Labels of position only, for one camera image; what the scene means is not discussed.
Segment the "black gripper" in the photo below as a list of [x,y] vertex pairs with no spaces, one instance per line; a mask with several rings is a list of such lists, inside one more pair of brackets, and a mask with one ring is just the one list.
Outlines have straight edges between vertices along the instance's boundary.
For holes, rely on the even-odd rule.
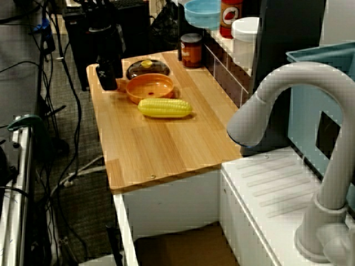
[[123,77],[120,50],[118,48],[115,52],[110,50],[98,50],[97,63],[96,72],[102,89],[116,90],[116,78]]

